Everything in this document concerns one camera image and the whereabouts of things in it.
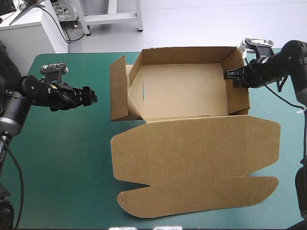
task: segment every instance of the cable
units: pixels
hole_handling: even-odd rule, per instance
[[[19,223],[20,223],[20,219],[21,219],[21,214],[23,212],[23,207],[24,207],[24,178],[23,178],[23,171],[16,159],[16,157],[14,156],[13,151],[9,148],[9,146],[6,144],[6,142],[4,141],[3,137],[0,135],[0,140],[2,141],[4,147],[6,148],[6,150],[9,152],[11,158],[13,159],[17,169],[18,169],[18,173],[19,173],[19,179],[20,179],[20,187],[21,187],[21,195],[20,195],[20,207],[19,207],[19,213],[18,213],[18,217],[17,217],[17,221],[16,221],[16,225],[15,225],[15,230],[18,229]]]
[[[69,36],[69,34],[68,34],[68,32],[67,32],[67,30],[66,30],[66,27],[65,26],[63,26],[63,28],[64,28],[64,31],[66,32],[66,34],[67,34],[67,37],[68,37],[68,41],[69,42],[75,42],[75,41],[78,41],[78,40],[80,40],[81,38],[83,38],[84,37],[84,33],[83,33],[83,35],[81,36],[81,37],[79,37],[79,38],[77,38],[77,39],[74,39],[74,40],[71,40],[71,38],[70,38],[70,36]]]
[[[41,10],[43,10],[44,12],[46,12],[46,13],[51,17],[51,19],[54,21],[55,25],[57,26],[58,31],[60,32],[62,38],[64,39],[64,41],[65,41],[67,44],[70,44],[71,42],[74,42],[74,41],[78,41],[78,40],[80,40],[81,38],[84,37],[85,34],[83,34],[80,38],[75,39],[75,40],[70,40],[70,39],[69,39],[69,40],[66,40],[65,36],[63,35],[62,31],[61,31],[60,28],[59,28],[59,25],[58,25],[57,22],[56,22],[56,20],[52,17],[52,15],[51,15],[48,11],[46,11],[44,8],[42,8],[42,7],[40,7],[40,6],[37,6],[37,5],[33,4],[33,3],[30,2],[29,0],[25,0],[25,1],[26,1],[28,4],[31,4],[31,5],[33,5],[33,6],[37,7],[37,8],[40,8]]]
[[[250,70],[253,72],[253,74],[258,78],[258,80],[263,84],[263,86],[265,88],[267,88],[271,93],[273,93],[276,97],[278,97],[279,99],[283,100],[284,102],[286,102],[288,105],[293,106],[295,108],[299,108],[299,109],[304,109],[302,106],[300,105],[296,105],[296,104],[292,104],[291,102],[287,101],[286,99],[284,99],[283,97],[279,96],[277,93],[275,93],[272,89],[270,89],[270,87],[268,87],[261,79],[261,77],[259,77],[259,75],[255,72],[255,70],[252,68],[252,66],[250,66],[248,59],[244,58],[244,60],[246,61],[248,67],[250,68]]]

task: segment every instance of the white cabinet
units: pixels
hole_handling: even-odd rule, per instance
[[[17,7],[18,1],[14,1],[14,4]],[[45,5],[44,9],[56,20],[61,30],[50,0],[45,0],[42,4]],[[37,55],[67,53],[68,44],[62,38],[52,18],[39,8],[32,9],[15,23],[9,25],[19,12],[20,10],[17,10],[13,16],[0,24],[0,40],[6,46],[9,57],[22,76],[25,76]]]

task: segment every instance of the cardboard box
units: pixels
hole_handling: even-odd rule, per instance
[[[241,66],[235,47],[147,49],[110,66],[111,120],[147,122],[111,140],[115,178],[150,185],[118,195],[125,211],[245,207],[273,193],[277,178],[248,175],[278,160],[280,126],[248,116],[248,90],[224,80]]]

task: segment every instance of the table surface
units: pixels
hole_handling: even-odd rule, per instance
[[[50,112],[32,107],[23,131],[12,141],[25,181],[21,228],[107,229],[111,226],[152,228],[181,225],[184,228],[286,228],[301,220],[295,191],[295,174],[303,151],[303,115],[267,89],[250,89],[250,115],[281,124],[278,162],[253,175],[279,179],[277,190],[262,203],[242,208],[141,219],[125,213],[117,195],[136,184],[113,177],[110,140],[143,121],[110,122],[109,65],[122,55],[132,64],[138,53],[85,53],[39,55],[30,73],[41,78],[40,66],[66,62],[63,78],[73,87],[91,86],[98,103],[68,111]],[[281,95],[296,102],[289,80]],[[1,182],[12,193],[18,212],[19,178],[10,157]]]
[[[3,22],[0,23],[0,30],[8,30],[8,29],[14,29],[14,28],[20,28],[20,27],[26,27],[31,25],[39,25],[41,21],[41,17],[43,14],[43,11],[39,8],[33,8],[29,12],[27,12],[24,16],[22,16],[20,19],[18,19],[16,22],[14,22],[12,25],[9,25],[11,21],[21,12],[21,10],[18,8],[18,2],[20,4],[24,3],[23,0],[14,0],[14,5],[17,9],[14,13],[8,13],[5,15],[2,15],[1,18],[3,19]]]

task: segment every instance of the white floor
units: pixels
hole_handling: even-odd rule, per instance
[[[106,13],[107,0],[83,0],[87,14]],[[237,46],[242,38],[266,38],[282,47],[307,41],[304,0],[141,0],[144,31],[137,23],[91,26],[70,53],[130,52],[162,46]],[[134,0],[118,0],[118,12],[135,10]],[[83,31],[69,30],[71,39]]]

